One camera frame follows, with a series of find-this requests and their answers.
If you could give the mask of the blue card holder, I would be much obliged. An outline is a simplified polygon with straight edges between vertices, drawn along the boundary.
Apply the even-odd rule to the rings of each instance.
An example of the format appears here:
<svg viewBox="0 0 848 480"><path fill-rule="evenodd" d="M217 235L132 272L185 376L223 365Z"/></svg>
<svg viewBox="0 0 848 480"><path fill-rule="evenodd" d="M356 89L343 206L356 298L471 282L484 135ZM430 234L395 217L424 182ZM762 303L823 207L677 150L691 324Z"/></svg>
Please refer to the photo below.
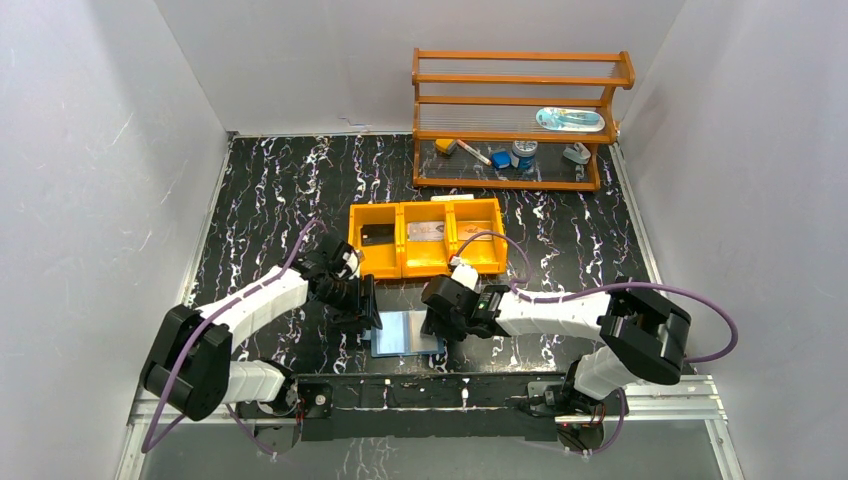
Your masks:
<svg viewBox="0 0 848 480"><path fill-rule="evenodd" d="M363 339L375 358L444 354L444 340L423 332L425 318L425 310L381 312L382 327L367 330Z"/></svg>

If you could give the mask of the yellow three-compartment bin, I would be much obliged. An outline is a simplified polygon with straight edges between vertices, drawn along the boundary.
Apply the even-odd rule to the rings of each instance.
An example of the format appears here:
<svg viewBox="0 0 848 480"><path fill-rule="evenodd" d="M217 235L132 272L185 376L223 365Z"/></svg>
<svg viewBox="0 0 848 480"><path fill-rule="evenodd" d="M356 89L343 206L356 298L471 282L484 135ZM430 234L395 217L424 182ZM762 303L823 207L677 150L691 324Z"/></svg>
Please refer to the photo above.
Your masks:
<svg viewBox="0 0 848 480"><path fill-rule="evenodd" d="M354 204L348 242L361 254L363 275L378 280L449 272L458 255L484 275L503 274L507 243L496 198Z"/></svg>

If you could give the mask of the orange wooden shelf rack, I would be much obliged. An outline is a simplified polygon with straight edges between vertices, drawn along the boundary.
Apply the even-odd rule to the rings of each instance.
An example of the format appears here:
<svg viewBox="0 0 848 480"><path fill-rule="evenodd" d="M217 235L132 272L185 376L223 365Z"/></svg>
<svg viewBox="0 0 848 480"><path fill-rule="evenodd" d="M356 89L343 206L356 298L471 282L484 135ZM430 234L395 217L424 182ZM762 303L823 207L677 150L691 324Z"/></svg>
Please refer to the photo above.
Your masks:
<svg viewBox="0 0 848 480"><path fill-rule="evenodd" d="M412 135L413 183L417 187L597 191L598 150L618 137L613 116L617 91L630 90L636 72L630 54L415 49ZM593 110L606 122L595 133L558 132L540 127L543 107ZM461 139L490 159L511 152L516 140L539 143L535 166L497 170L459 145L449 157L436 139ZM582 142L592 153L586 165L563 157Z"/></svg>

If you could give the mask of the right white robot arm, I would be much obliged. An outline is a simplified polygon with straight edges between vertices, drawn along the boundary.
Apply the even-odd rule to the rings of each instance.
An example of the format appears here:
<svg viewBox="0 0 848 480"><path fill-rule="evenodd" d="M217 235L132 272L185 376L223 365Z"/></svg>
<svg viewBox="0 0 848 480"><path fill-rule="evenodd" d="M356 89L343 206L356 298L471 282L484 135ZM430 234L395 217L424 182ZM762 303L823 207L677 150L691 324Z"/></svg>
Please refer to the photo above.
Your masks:
<svg viewBox="0 0 848 480"><path fill-rule="evenodd" d="M577 414L590 413L614 390L638 380L679 382L691 317L656 288L622 279L591 293L507 285L476 291L477 279L468 265L431 279L421 294L424 332L450 341L539 334L601 342L566 375L564 403Z"/></svg>

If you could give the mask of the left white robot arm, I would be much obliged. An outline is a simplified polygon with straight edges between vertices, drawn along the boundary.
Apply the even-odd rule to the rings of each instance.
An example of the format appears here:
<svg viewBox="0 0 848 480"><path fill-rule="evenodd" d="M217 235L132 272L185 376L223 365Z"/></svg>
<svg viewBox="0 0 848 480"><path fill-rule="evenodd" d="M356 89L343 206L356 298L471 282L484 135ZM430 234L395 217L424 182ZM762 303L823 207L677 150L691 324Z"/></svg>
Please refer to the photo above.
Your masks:
<svg viewBox="0 0 848 480"><path fill-rule="evenodd" d="M199 308L168 310L142 367L140 385L191 420L219 406L256 402L275 416L297 410L296 375L268 359L235 361L234 347L283 314L321 304L343 332L380 329L375 278L361 275L352 245L333 233L260 279Z"/></svg>

